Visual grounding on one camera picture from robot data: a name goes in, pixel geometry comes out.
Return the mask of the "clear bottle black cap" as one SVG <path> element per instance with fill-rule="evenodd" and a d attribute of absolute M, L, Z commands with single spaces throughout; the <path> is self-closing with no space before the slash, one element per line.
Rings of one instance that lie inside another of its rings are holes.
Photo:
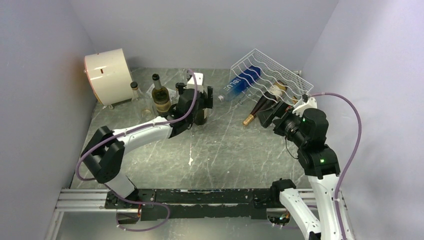
<path fill-rule="evenodd" d="M 184 82 L 177 82 L 175 84 L 176 92 L 178 96 L 181 96 L 186 88 L 186 84 Z"/>

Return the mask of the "clear blue label bottle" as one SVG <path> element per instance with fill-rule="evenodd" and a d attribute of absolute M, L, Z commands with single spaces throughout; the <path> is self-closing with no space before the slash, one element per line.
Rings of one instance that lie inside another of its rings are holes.
<path fill-rule="evenodd" d="M 237 73 L 235 70 L 231 70 L 235 76 L 230 77 L 227 85 L 225 85 L 217 96 L 217 99 L 221 102 L 232 101 L 242 92 L 256 84 L 256 80 L 261 76 L 261 69 L 256 66 L 249 66 L 244 71 Z"/>

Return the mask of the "dark primitivo wine bottle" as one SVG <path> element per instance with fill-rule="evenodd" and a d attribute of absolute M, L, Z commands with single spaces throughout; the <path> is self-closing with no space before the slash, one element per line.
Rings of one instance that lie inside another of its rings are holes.
<path fill-rule="evenodd" d="M 169 112 L 172 105 L 169 91 L 162 85 L 159 74 L 154 73 L 152 75 L 152 80 L 154 85 L 154 88 L 151 92 L 152 99 L 158 114 L 160 116 L 164 116 Z"/>

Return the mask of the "clear glass bottle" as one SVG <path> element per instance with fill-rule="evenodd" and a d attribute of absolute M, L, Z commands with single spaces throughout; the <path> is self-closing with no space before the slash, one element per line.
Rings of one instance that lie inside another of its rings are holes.
<path fill-rule="evenodd" d="M 151 100 L 141 91 L 136 81 L 130 83 L 132 90 L 131 104 L 141 123 L 153 120 L 156 116 L 153 112 Z"/>

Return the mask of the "dark green wine bottle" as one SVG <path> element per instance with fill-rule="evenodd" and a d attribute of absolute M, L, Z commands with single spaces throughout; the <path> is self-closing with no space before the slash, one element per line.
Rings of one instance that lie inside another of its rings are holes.
<path fill-rule="evenodd" d="M 193 123 L 197 126 L 204 125 L 208 119 L 208 109 L 198 109 L 193 113 Z"/>

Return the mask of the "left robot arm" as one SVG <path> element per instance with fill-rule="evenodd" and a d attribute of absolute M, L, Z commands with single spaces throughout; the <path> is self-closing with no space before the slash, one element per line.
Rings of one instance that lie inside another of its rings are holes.
<path fill-rule="evenodd" d="M 213 108 L 213 90 L 211 86 L 204 92 L 181 89 L 178 103 L 165 117 L 158 116 L 123 129 L 99 128 L 82 151 L 77 166 L 85 164 L 93 180 L 113 191 L 124 207 L 134 207 L 139 194 L 136 186 L 121 173 L 124 155 L 146 144 L 173 138 L 194 124 L 203 125 L 206 122 L 204 110 Z"/>

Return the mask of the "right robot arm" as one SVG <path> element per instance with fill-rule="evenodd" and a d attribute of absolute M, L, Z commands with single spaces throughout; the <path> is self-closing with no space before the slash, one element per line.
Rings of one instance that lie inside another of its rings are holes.
<path fill-rule="evenodd" d="M 285 102 L 257 113 L 263 128 L 274 124 L 273 132 L 297 147 L 297 160 L 308 177 L 319 217 L 316 217 L 289 179 L 274 181 L 270 202 L 284 206 L 306 240 L 348 240 L 347 211 L 341 204 L 341 169 L 338 157 L 326 144 L 329 127 L 326 114 L 316 107 L 298 111 Z"/>

